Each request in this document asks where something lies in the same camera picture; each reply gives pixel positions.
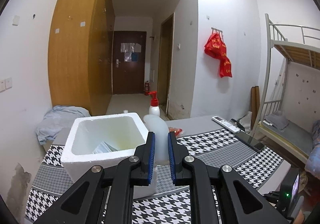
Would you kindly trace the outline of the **dark brown door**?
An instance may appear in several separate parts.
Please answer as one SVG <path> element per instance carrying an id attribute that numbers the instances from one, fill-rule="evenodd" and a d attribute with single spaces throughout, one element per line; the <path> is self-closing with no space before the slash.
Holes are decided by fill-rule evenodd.
<path id="1" fill-rule="evenodd" d="M 145 53 L 146 32 L 114 32 L 112 53 L 114 95 L 144 92 Z"/>

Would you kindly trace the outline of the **black smartphone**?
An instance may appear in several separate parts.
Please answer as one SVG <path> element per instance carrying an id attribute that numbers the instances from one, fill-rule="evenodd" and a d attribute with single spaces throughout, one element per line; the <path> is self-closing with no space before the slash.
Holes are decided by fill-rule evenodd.
<path id="1" fill-rule="evenodd" d="M 240 131 L 238 133 L 235 133 L 235 137 L 244 143 L 245 145 L 249 146 L 251 149 L 256 151 L 257 153 L 261 152 L 265 145 L 256 140 L 255 138 L 251 137 L 247 133 Z"/>

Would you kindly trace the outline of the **white lotion pump bottle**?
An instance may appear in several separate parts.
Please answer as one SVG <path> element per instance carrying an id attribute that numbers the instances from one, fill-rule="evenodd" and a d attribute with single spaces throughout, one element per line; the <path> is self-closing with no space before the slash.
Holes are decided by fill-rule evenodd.
<path id="1" fill-rule="evenodd" d="M 160 116 L 159 100 L 157 99 L 157 91 L 150 91 L 148 95 L 151 96 L 149 114 Z"/>

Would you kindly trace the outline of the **wooden wardrobe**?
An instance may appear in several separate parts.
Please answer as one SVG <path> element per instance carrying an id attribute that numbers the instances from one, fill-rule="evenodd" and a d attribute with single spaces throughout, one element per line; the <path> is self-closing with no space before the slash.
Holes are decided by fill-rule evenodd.
<path id="1" fill-rule="evenodd" d="M 48 43 L 52 105 L 104 115 L 111 99 L 111 0 L 57 0 Z"/>

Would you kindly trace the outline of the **red snack packet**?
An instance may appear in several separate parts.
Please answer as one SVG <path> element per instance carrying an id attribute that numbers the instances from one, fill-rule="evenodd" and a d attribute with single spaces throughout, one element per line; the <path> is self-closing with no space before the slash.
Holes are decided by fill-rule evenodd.
<path id="1" fill-rule="evenodd" d="M 169 132 L 174 132 L 177 138 L 183 134 L 183 130 L 181 128 L 169 127 Z"/>

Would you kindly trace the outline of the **grey pillow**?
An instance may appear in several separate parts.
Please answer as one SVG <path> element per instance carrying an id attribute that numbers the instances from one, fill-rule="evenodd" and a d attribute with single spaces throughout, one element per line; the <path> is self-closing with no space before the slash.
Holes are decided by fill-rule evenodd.
<path id="1" fill-rule="evenodd" d="M 289 120 L 285 117 L 284 112 L 277 111 L 265 116 L 265 120 L 271 123 L 276 129 L 283 130 L 289 125 Z"/>

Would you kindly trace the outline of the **metal bunk bed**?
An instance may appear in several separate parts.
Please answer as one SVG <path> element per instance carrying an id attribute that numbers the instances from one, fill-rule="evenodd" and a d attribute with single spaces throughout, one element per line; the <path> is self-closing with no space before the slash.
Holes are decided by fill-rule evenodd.
<path id="1" fill-rule="evenodd" d="M 265 15 L 267 35 L 266 73 L 260 107 L 251 136 L 268 138 L 303 164 L 313 150 L 312 124 L 319 119 L 319 29 L 297 25 L 301 41 L 292 41 L 280 31 L 285 25 L 273 23 Z M 283 58 L 272 93 L 270 76 L 272 53 Z M 282 111 L 289 125 L 276 129 L 265 120 L 268 114 Z"/>

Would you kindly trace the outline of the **white foam box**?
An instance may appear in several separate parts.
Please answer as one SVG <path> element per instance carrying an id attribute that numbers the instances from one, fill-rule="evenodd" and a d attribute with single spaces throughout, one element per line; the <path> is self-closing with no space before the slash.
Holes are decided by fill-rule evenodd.
<path id="1" fill-rule="evenodd" d="M 116 166 L 146 142 L 148 129 L 137 113 L 82 117 L 74 121 L 61 164 L 72 181 L 91 167 Z"/>

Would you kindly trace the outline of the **light blue crumpled cloth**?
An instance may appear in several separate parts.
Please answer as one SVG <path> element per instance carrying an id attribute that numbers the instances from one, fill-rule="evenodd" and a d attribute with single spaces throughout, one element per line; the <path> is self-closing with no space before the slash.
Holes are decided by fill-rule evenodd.
<path id="1" fill-rule="evenodd" d="M 89 111 L 82 107 L 54 106 L 35 129 L 39 144 L 44 146 L 47 141 L 54 141 L 63 128 L 71 128 L 76 119 L 90 116 Z"/>

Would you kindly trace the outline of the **wooden boards against wall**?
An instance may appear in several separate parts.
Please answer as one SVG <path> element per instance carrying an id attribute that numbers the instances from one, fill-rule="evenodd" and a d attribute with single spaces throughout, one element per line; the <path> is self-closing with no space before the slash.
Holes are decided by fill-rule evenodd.
<path id="1" fill-rule="evenodd" d="M 253 130 L 259 107 L 260 107 L 260 91 L 259 91 L 259 87 L 255 86 L 251 88 L 251 112 L 252 112 L 251 130 Z"/>

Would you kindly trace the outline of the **white tissue cloth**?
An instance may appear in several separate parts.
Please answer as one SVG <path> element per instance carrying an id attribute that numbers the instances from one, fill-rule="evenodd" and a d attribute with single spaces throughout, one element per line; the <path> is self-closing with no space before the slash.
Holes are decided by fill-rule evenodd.
<path id="1" fill-rule="evenodd" d="M 107 144 L 106 142 L 102 141 L 99 146 L 97 146 L 97 150 L 99 153 L 110 153 L 110 152 L 116 152 L 117 149 L 112 147 L 111 145 Z"/>

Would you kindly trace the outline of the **red fire extinguisher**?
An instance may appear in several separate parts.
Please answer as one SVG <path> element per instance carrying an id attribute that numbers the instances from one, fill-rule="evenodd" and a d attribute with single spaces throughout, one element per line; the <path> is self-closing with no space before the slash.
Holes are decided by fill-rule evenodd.
<path id="1" fill-rule="evenodd" d="M 144 95 L 148 96 L 150 92 L 150 82 L 146 81 L 144 84 Z"/>

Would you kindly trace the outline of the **white remote control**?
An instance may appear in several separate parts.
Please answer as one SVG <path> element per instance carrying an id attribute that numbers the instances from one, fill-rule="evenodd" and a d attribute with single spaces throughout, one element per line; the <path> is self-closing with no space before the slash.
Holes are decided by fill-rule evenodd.
<path id="1" fill-rule="evenodd" d="M 223 126 L 223 128 L 229 130 L 233 134 L 241 131 L 240 128 L 238 128 L 237 126 L 231 124 L 229 121 L 226 121 L 225 119 L 223 119 L 219 116 L 212 116 L 212 120 L 215 121 L 217 124 Z"/>

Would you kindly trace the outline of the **white wall switch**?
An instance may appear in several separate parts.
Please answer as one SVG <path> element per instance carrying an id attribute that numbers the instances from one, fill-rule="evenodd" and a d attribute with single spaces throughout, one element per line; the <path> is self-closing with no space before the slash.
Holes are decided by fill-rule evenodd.
<path id="1" fill-rule="evenodd" d="M 8 90 L 12 88 L 12 78 L 6 78 L 4 80 L 0 80 L 0 92 Z"/>

